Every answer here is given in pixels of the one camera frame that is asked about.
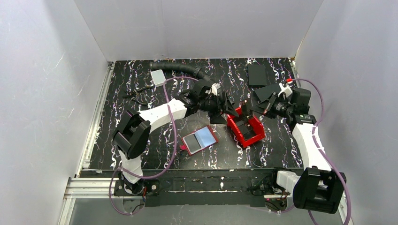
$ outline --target black tool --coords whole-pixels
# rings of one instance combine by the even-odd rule
[[[152,89],[152,88],[153,88],[153,86],[145,86],[145,87],[139,88],[137,90],[126,91],[126,96],[123,96],[123,98],[131,98],[131,100],[137,102],[140,105],[148,105],[148,103],[141,102],[140,100],[138,100],[137,97],[140,92],[143,92],[147,89]]]

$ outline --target red box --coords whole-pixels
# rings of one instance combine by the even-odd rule
[[[242,109],[240,107],[236,108],[235,110],[237,111],[239,116],[242,115]],[[235,116],[227,115],[227,117],[228,117],[227,118],[227,126],[232,129],[234,134],[237,136],[237,140],[242,144],[242,146],[244,148],[246,148],[247,146],[249,146],[265,137],[264,127],[257,117],[254,116],[252,119],[247,121],[250,124],[250,126],[253,127],[253,130],[256,133],[256,136],[253,136],[247,140],[245,140],[245,138],[243,137],[243,134],[240,132],[239,128],[237,127],[236,123],[234,122]]]

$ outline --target black corrugated hose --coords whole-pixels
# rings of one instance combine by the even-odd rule
[[[186,73],[193,74],[198,79],[203,79],[205,81],[214,84],[215,81],[211,79],[206,72],[204,72],[201,67],[194,67],[183,63],[177,62],[150,62],[149,63],[150,70],[174,70],[174,71],[182,71]]]

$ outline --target marble tabletop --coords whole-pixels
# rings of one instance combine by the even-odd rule
[[[104,110],[97,130],[89,169],[111,170],[120,164],[120,156],[112,142],[112,133],[126,110],[145,110],[166,102],[163,88],[153,88],[141,93],[139,100],[149,102],[141,106],[130,99],[123,99],[125,91],[151,85],[149,62],[153,60],[117,61],[112,74]],[[261,64],[266,67],[270,83],[293,78],[288,58],[250,58],[250,59],[193,59],[193,60],[155,60],[173,61],[201,66],[215,81],[219,81],[228,95],[238,105],[243,99],[257,102],[253,89],[247,86],[247,64]],[[166,78],[190,76],[181,72],[165,72]],[[175,79],[166,84],[169,96],[176,96],[192,86],[194,81]],[[206,112],[199,112],[176,121],[178,129],[178,154],[171,169],[210,170],[270,167],[302,167],[300,152],[283,118],[269,119],[259,117],[264,125],[266,137],[242,148],[236,137],[226,125],[210,125],[219,142],[192,156],[184,150],[181,137],[209,124]],[[170,161],[174,137],[171,124],[153,131],[148,146],[141,155],[143,169],[163,169]]]

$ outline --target table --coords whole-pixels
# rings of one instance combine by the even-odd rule
[[[145,110],[166,102],[163,88],[158,87],[141,93],[139,99],[150,102],[149,106],[140,106],[134,101],[123,99],[124,92],[151,84],[149,62],[153,60],[117,61],[112,74],[109,91],[102,112],[92,151],[89,169],[111,170],[120,164],[120,156],[112,143],[112,133],[126,110]],[[219,81],[232,100],[250,98],[253,103],[253,89],[247,86],[245,67],[249,63],[264,65],[270,71],[264,79],[277,83],[286,78],[293,78],[288,58],[251,58],[251,59],[196,59],[196,60],[155,60],[173,61],[198,65],[208,72],[211,78]],[[182,76],[181,72],[165,72],[166,78]],[[194,81],[189,79],[173,80],[166,84],[168,94],[175,96],[182,90],[190,88]],[[269,119],[260,116],[264,125],[266,138],[247,148],[242,148],[236,137],[226,125],[211,125],[219,142],[193,156],[186,151],[178,151],[171,169],[211,170],[270,167],[302,167],[300,152],[289,132],[283,118]],[[178,146],[182,145],[181,137],[209,124],[206,112],[199,112],[176,121],[178,129]],[[173,151],[173,133],[171,124],[153,131],[148,146],[142,157],[142,168],[163,169],[169,163]]]

